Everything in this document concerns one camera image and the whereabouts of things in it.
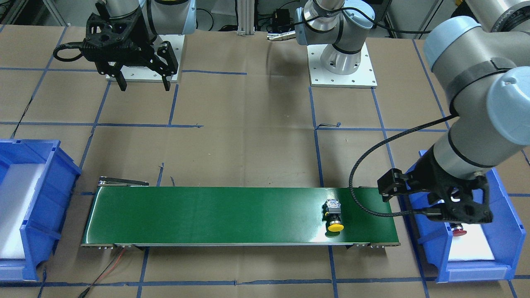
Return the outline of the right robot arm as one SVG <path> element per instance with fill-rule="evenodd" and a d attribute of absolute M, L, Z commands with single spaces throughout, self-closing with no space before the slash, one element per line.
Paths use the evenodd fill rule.
<path fill-rule="evenodd" d="M 157 73 L 166 91 L 177 74 L 178 61 L 171 42 L 157 43 L 163 35 L 193 34 L 196 25 L 193 0 L 97 0 L 87 20 L 81 54 L 95 63 L 102 75 L 116 79 L 124 91 L 121 69 L 146 67 Z"/>

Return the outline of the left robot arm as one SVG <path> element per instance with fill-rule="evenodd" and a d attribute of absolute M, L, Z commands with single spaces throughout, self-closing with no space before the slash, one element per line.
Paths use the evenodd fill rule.
<path fill-rule="evenodd" d="M 491 223 L 485 172 L 529 145 L 529 2 L 467 0 L 466 4 L 472 15 L 442 22 L 428 33 L 423 47 L 430 70 L 445 91 L 450 115 L 381 141 L 352 168 L 352 199 L 369 214 L 423 214 L 453 224 Z M 458 120 L 411 171 L 392 168 L 377 181 L 384 202 L 427 192 L 427 207 L 380 213 L 358 201 L 353 175 L 369 153 L 453 118 Z"/>

